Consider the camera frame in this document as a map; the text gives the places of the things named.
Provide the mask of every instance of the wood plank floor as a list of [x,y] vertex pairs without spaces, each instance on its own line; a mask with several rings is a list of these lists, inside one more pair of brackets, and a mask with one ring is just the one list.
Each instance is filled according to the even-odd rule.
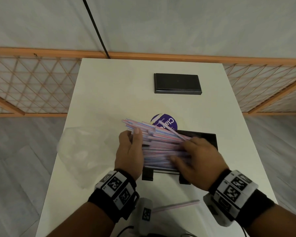
[[[246,122],[279,204],[296,213],[296,116]],[[0,118],[0,236],[35,236],[65,118]]]

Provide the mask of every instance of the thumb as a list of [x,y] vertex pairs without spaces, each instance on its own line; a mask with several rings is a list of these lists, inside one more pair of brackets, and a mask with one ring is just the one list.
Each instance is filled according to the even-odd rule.
[[142,133],[141,129],[135,128],[134,134],[133,134],[133,144],[132,144],[131,149],[136,152],[141,151],[142,145],[143,145],[143,133]]
[[170,159],[173,162],[173,164],[178,168],[183,177],[187,181],[192,182],[193,169],[189,167],[180,157],[172,155],[170,156]]

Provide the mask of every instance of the hand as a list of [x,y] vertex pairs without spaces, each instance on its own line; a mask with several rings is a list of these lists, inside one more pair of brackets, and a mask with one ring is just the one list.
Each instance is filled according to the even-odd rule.
[[119,135],[120,145],[116,152],[115,169],[122,169],[137,180],[144,167],[142,151],[143,134],[139,128],[135,128],[134,135],[130,131],[123,131]]
[[193,137],[185,141],[183,147],[192,156],[191,166],[177,156],[171,156],[171,161],[187,181],[208,191],[222,171],[228,169],[227,164],[217,149],[203,138]]

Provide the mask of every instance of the gray wall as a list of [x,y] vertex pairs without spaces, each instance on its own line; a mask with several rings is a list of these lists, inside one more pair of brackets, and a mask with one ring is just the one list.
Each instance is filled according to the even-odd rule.
[[[87,0],[110,51],[296,58],[296,0]],[[101,50],[82,0],[0,0],[0,46]]]

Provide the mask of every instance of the wristband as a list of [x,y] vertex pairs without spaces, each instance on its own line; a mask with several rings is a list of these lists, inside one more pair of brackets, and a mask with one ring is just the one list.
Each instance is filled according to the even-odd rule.
[[135,191],[136,182],[127,172],[117,169],[110,171],[95,185],[88,199],[101,208],[117,223],[121,217],[128,219],[139,199]]
[[257,190],[258,185],[241,172],[224,170],[209,188],[204,201],[210,210],[215,209],[216,221],[229,226],[236,220],[242,227],[248,227],[274,202]]

